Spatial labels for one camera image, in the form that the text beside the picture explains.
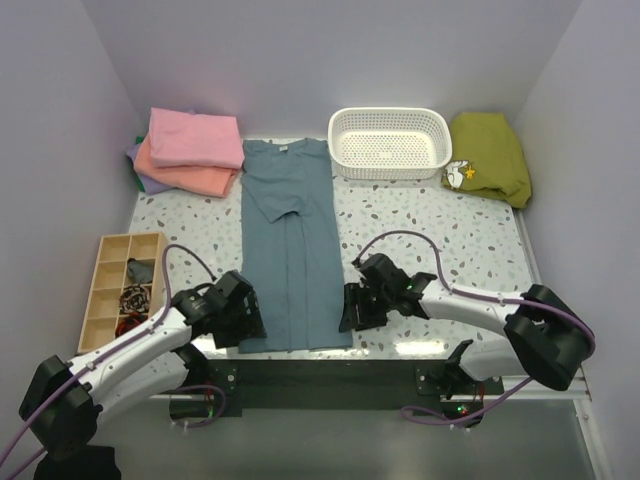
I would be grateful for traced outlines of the blue t shirt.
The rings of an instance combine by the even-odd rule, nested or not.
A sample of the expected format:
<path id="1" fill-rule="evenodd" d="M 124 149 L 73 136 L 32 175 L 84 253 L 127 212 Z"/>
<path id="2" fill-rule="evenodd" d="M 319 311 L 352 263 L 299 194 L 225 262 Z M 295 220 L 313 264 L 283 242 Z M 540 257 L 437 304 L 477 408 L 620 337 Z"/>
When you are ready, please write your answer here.
<path id="1" fill-rule="evenodd" d="M 344 275 L 326 142 L 243 144 L 242 274 L 253 285 L 266 330 L 243 354 L 346 349 L 339 324 Z"/>

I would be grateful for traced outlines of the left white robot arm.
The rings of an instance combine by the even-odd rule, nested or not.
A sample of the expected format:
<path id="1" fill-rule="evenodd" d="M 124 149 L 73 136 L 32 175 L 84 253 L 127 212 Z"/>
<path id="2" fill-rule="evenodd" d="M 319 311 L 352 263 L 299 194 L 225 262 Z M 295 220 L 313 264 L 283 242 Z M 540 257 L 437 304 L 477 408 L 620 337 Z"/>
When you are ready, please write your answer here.
<path id="1" fill-rule="evenodd" d="M 177 292 L 140 326 L 72 360 L 37 367 L 19 415 L 54 460 L 80 451 L 100 425 L 153 395 L 196 392 L 210 369 L 194 340 L 236 347 L 266 335 L 253 286 L 237 271 L 205 287 Z"/>

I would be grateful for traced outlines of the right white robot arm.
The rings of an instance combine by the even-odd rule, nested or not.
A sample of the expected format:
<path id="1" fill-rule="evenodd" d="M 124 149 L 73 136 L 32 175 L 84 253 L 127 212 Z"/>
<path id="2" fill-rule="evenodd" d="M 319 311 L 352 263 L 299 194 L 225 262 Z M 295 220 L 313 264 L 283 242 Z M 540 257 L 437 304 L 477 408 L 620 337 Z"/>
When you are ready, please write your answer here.
<path id="1" fill-rule="evenodd" d="M 524 293 L 446 285 L 439 274 L 413 276 L 382 254 L 353 262 L 357 283 L 344 288 L 339 329 L 363 331 L 387 325 L 396 312 L 423 320 L 451 320 L 498 335 L 493 342 L 462 341 L 446 359 L 438 381 L 459 393 L 493 376 L 528 375 L 565 391 L 595 350 L 592 330 L 550 289 L 534 284 Z"/>

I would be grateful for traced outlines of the grey item in tray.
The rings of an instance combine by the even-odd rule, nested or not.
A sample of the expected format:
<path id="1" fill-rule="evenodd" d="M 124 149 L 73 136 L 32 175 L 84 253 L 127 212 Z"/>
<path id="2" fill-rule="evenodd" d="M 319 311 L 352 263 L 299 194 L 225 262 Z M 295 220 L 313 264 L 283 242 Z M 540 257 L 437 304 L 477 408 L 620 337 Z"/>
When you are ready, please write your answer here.
<path id="1" fill-rule="evenodd" d="M 126 273 L 132 284 L 151 284 L 154 278 L 154 264 L 129 258 Z"/>

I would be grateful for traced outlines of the wooden compartment tray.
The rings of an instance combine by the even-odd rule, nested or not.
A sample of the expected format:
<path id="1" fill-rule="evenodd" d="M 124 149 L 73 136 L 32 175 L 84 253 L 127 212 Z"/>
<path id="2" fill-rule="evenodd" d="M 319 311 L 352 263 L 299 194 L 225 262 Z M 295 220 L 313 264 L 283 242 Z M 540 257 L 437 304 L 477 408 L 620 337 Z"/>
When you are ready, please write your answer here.
<path id="1" fill-rule="evenodd" d="M 128 314 L 123 296 L 141 293 L 141 314 L 149 317 L 163 305 L 165 281 L 161 255 L 167 239 L 160 232 L 105 235 L 99 250 L 84 313 L 77 352 L 88 353 L 116 337 Z M 127 260 L 135 258 L 154 264 L 151 284 L 132 284 L 127 277 Z"/>

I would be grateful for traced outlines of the salmon folded t shirt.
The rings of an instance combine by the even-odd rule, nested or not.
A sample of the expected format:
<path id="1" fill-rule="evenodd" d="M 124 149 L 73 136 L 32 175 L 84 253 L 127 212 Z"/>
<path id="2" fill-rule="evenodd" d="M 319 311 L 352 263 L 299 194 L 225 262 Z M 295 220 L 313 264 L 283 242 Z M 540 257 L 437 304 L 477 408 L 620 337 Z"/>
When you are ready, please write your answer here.
<path id="1" fill-rule="evenodd" d="M 138 150 L 133 161 L 133 167 L 137 174 L 149 177 L 163 185 L 191 193 L 226 198 L 240 173 L 237 169 L 222 167 L 155 167 L 151 162 L 150 140 L 145 137 L 137 147 Z"/>

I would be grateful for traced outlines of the lilac folded t shirt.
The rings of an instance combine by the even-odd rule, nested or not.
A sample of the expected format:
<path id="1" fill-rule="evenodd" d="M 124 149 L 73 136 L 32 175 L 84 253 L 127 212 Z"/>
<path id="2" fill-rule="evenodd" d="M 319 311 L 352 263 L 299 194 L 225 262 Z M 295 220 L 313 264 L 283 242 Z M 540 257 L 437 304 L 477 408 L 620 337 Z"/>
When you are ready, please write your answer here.
<path id="1" fill-rule="evenodd" d="M 132 165 L 132 168 L 133 168 L 133 171 L 134 171 L 135 163 L 132 162 L 132 160 L 133 160 L 133 154 L 134 154 L 135 150 L 133 149 L 133 146 L 131 146 L 131 147 L 129 147 L 129 148 L 127 148 L 125 150 L 125 156 L 131 162 L 131 165 Z M 161 182 L 158 182 L 158 181 L 152 179 L 149 176 L 146 176 L 146 175 L 144 175 L 142 173 L 138 173 L 136 169 L 135 169 L 135 171 L 140 176 L 140 178 L 141 178 L 141 180 L 142 180 L 142 182 L 144 184 L 144 187 L 145 187 L 145 190 L 146 190 L 146 192 L 144 192 L 144 193 L 146 193 L 148 195 L 155 195 L 155 194 L 163 193 L 163 192 L 166 192 L 166 191 L 169 191 L 169 190 L 173 189 L 173 186 L 163 184 Z"/>

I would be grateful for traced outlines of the white plastic basket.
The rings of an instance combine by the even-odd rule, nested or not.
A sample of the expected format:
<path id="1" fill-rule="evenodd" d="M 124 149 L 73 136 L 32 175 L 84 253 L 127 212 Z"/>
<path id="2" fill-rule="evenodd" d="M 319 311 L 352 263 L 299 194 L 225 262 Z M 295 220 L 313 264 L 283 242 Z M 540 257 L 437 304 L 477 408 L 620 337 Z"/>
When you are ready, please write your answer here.
<path id="1" fill-rule="evenodd" d="M 337 171 L 354 180 L 430 179 L 453 154 L 444 117 L 426 108 L 344 108 L 327 141 Z"/>

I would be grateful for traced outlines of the green folded t shirt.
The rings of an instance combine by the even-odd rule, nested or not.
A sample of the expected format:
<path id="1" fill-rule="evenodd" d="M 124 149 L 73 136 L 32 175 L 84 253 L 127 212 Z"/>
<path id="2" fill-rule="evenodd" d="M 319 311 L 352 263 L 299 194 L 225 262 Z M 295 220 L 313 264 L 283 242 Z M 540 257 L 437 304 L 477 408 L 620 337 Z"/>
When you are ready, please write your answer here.
<path id="1" fill-rule="evenodd" d="M 135 163 L 135 157 L 137 155 L 136 152 L 138 151 L 139 145 L 142 143 L 143 140 L 144 140 L 143 136 L 136 136 L 136 138 L 135 138 L 135 144 L 133 146 L 133 149 L 135 150 L 135 152 L 133 154 L 133 160 L 132 160 L 132 162 L 134 162 L 134 163 Z M 146 192 L 144 184 L 143 184 L 140 176 L 136 173 L 135 169 L 134 169 L 134 174 L 135 174 L 135 177 L 136 177 L 136 184 L 137 184 L 139 190 L 141 192 Z"/>

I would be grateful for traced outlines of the olive green t shirt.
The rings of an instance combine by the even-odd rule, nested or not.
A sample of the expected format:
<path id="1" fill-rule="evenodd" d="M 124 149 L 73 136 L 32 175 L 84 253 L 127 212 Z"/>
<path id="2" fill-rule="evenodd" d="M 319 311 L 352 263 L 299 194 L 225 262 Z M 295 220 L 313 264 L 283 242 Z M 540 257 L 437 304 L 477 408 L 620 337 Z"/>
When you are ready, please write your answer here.
<path id="1" fill-rule="evenodd" d="M 531 179 L 518 136 L 502 113 L 464 112 L 450 124 L 452 158 L 441 185 L 453 191 L 526 207 Z"/>

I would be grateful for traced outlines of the black object bottom left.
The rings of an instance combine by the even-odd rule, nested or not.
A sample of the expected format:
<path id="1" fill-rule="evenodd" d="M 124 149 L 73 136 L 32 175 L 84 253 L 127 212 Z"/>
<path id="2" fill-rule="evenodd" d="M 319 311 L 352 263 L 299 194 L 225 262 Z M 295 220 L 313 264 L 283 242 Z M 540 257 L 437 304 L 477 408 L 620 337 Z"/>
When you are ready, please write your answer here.
<path id="1" fill-rule="evenodd" d="M 65 460 L 46 455 L 33 475 L 34 480 L 121 480 L 116 464 L 116 450 L 110 446 L 87 445 Z"/>

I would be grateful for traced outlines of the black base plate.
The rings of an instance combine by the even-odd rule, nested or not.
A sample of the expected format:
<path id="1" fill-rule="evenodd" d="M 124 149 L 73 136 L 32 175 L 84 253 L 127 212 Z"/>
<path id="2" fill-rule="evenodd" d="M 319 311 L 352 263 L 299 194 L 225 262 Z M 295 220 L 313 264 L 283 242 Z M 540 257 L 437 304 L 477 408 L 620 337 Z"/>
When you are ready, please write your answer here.
<path id="1" fill-rule="evenodd" d="M 248 409 L 398 410 L 419 405 L 454 415 L 452 398 L 473 401 L 504 392 L 494 377 L 481 384 L 445 371 L 446 360 L 210 360 L 205 371 L 191 374 L 188 386 L 205 383 L 226 394 L 172 392 L 173 420 L 204 420 L 224 406 L 223 414 L 240 417 Z"/>

